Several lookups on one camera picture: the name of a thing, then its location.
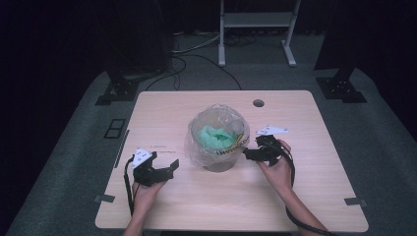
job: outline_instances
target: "dark floor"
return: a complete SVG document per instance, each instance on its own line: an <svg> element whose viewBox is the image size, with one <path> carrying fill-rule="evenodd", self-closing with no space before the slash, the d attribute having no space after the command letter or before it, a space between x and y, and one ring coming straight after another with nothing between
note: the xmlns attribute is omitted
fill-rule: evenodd
<svg viewBox="0 0 417 236"><path fill-rule="evenodd" d="M179 75L155 84L152 82L157 78L143 81L139 92L239 89L239 86L250 90L310 91L357 197L368 204L363 210L369 230L340 235L416 235L417 145L414 139L380 96L374 82L359 70L353 73L351 82L363 93L367 103L325 99L316 77L332 76L335 70L314 71L322 35L294 35L291 48L298 64L296 68L288 67L279 38L250 37L246 40L255 39L253 43L227 47L223 68L227 73L208 61L216 62L216 45L192 51L189 56L180 57L183 61L173 59L177 71L186 63ZM176 38L178 49L207 39L199 35ZM113 119L129 121L135 104L135 101L115 101L110 105L95 105L108 84L104 72L93 79L7 235L122 234L123 229L105 230L94 225L99 208L94 198L104 193L122 142L104 139L104 134Z"/></svg>

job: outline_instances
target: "green cloth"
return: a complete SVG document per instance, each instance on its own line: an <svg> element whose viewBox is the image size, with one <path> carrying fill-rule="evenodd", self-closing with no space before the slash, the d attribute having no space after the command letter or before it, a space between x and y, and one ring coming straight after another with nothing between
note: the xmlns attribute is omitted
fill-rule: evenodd
<svg viewBox="0 0 417 236"><path fill-rule="evenodd" d="M199 131L199 140L206 148L224 149L236 142L237 136L229 134L223 129L215 129L212 126L204 126Z"/></svg>

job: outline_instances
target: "clear plastic bag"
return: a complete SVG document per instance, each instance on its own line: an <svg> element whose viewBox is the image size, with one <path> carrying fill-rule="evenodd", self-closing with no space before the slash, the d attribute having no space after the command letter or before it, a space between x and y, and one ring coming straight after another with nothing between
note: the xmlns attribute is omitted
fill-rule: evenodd
<svg viewBox="0 0 417 236"><path fill-rule="evenodd" d="M191 163L222 172L235 164L249 142L249 125L234 109L215 104L190 121L185 142Z"/></svg>

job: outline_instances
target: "human hand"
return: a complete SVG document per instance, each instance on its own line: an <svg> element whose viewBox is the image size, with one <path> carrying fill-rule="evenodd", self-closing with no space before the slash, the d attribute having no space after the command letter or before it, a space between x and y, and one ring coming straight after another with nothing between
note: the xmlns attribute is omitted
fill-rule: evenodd
<svg viewBox="0 0 417 236"><path fill-rule="evenodd" d="M288 151L291 151L291 147L285 141L279 141ZM262 161L257 161L257 163L264 172L269 183L280 196L282 193L291 190L291 167L286 158L281 158L279 162L273 166L267 166Z"/></svg>
<svg viewBox="0 0 417 236"><path fill-rule="evenodd" d="M147 214L156 200L157 193L159 193L159 190L166 182L156 183L150 187L140 185L136 182L132 185L135 208L132 219L123 233L124 236L142 235Z"/></svg>
<svg viewBox="0 0 417 236"><path fill-rule="evenodd" d="M152 208L156 195L159 193L159 190L166 184L165 182L160 182L153 184L150 187L134 183L132 185L132 193L134 198L134 216L135 215L145 215Z"/></svg>

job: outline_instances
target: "black cable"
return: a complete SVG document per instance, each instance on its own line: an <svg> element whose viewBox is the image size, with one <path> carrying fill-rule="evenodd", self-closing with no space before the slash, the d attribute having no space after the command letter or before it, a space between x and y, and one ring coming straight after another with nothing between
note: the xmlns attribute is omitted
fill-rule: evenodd
<svg viewBox="0 0 417 236"><path fill-rule="evenodd" d="M228 47L245 47L245 46L254 44L258 41L254 35L251 35L251 36L230 35L230 36L227 36L225 39L226 41L224 42L224 45Z"/></svg>
<svg viewBox="0 0 417 236"><path fill-rule="evenodd" d="M173 70L175 73L173 74L174 75L174 78L175 78L175 82L174 82L174 89L175 90L179 90L180 89L180 87L181 87L181 76L180 76L180 74L179 74L179 72L177 72L177 71L175 71L175 70Z"/></svg>
<svg viewBox="0 0 417 236"><path fill-rule="evenodd" d="M246 4L245 8L242 10L242 12L241 12L241 13L245 13L245 12L246 12L246 10L248 10L248 7L251 5L251 3L252 3L252 0L249 0L248 4ZM239 9L238 9L238 8L239 8L239 5L240 5L240 0L236 2L235 8L234 8L234 12L235 12L235 13L237 13L237 12L238 12L238 10L239 10Z"/></svg>
<svg viewBox="0 0 417 236"><path fill-rule="evenodd" d="M187 52L190 52L190 51L193 51L193 50L196 50L196 49L199 49L199 48L203 48L203 47L207 47L207 46L209 46L209 45L211 45L211 44L213 44L214 42L216 42L218 39L219 39L219 37L220 37L220 35L219 34L217 34L214 38L212 38L212 39L210 39L210 40L207 40L207 41L205 41L205 42L202 42L202 43L200 43L199 45L197 45L197 46L194 46L194 47L191 47L191 48L188 48L188 49L184 49L184 50L173 50L173 51L171 51L173 54L179 54L179 55L181 55L181 54L183 54L183 53L187 53Z"/></svg>
<svg viewBox="0 0 417 236"><path fill-rule="evenodd" d="M268 143L265 143L264 145L267 145L270 148L274 148L279 150L277 147L273 146L273 145L269 145ZM295 165L294 165L294 159L292 158L292 154L289 151L288 148L284 147L283 145L281 145L281 147L286 150L282 152L282 156L284 156L285 159L288 160L288 163L290 165L291 168L291 188L294 186L294 180L295 180ZM336 234L333 234L331 232L313 227L311 225L305 224L303 222L301 222L300 220L298 220L296 217L294 217L294 215L292 215L291 211L289 211L289 209L287 207L285 207L285 211L286 214L288 215L288 218L297 226L304 228L306 230L309 230L311 232L315 232L317 234L321 234L321 235L326 235L326 236L336 236Z"/></svg>
<svg viewBox="0 0 417 236"><path fill-rule="evenodd" d="M129 163L133 161L133 158L134 157L130 158L128 160L128 162L126 162L126 165L125 165L125 174L123 176L123 178L125 179L126 191L128 193L128 204L129 204L129 210L131 212L131 215L133 214L134 205L133 205L132 191L131 191L131 186L130 186L130 181L129 181L129 175L128 175L128 167L129 167Z"/></svg>
<svg viewBox="0 0 417 236"><path fill-rule="evenodd" d="M169 78L169 77L175 77L176 75L179 75L181 72L183 72L185 69L186 69L186 67L187 67L187 63L183 60L183 59L181 59L181 58L178 58L178 57L172 57L173 59L178 59L178 60L180 60L180 61L182 61L183 63L184 63L184 66L179 70L179 71L175 71L175 73L174 74L169 74L169 75L167 75L167 76L164 76L164 77L161 77L161 78L158 78L158 79L156 79L154 82L152 82L152 83L150 83L150 85L148 85L147 86L147 88L145 89L145 90L149 90L149 88L151 87L151 86L153 86L154 84L156 84L157 82L159 82L159 81L161 81L161 80L163 80L163 79L166 79L166 78Z"/></svg>
<svg viewBox="0 0 417 236"><path fill-rule="evenodd" d="M96 19L96 22L98 24L98 27L100 28L100 30L101 30L102 34L104 35L104 38L106 39L106 41L117 52L117 54L119 54L123 58L123 60L126 63L128 63L129 65L131 65L136 71L142 73L143 71L141 69L137 68L137 66L135 66L135 64L127 56L125 56L122 53L122 51L120 51L119 48L117 48L116 45L114 45L114 43L110 40L110 38L108 37L107 33L105 32L103 26L101 25L101 22L100 22L100 20L98 18L97 12L95 11L95 8L94 8L94 6L93 6L93 4L92 4L91 1L89 1L89 6L90 6L90 8L92 10L92 13L94 14L94 17Z"/></svg>
<svg viewBox="0 0 417 236"><path fill-rule="evenodd" d="M138 190L139 190L139 184L138 184L138 187L135 190L135 194L133 195L133 202L135 202L135 198L136 198L136 194L138 193Z"/></svg>
<svg viewBox="0 0 417 236"><path fill-rule="evenodd" d="M194 56L194 57L200 57L200 58L203 58L203 59L205 59L205 60L207 60L207 61L209 61L211 64L213 64L215 67L217 67L218 69L220 69L220 70L222 70L223 72L225 72L227 75L229 75L233 80L234 80L234 82L236 83L236 85L239 87L239 90L242 90L242 87L240 86L240 84L239 84L239 82L237 81L237 79L232 75L232 74L230 74L230 72L228 72L228 71L226 71L226 70L224 70L222 67L220 67L220 66L218 66L217 65L217 63L215 63L215 62L213 62L213 61L211 61L210 59L208 59L207 57L204 57L204 56L201 56L201 55L196 55L196 54L184 54L184 55L181 55L181 56Z"/></svg>

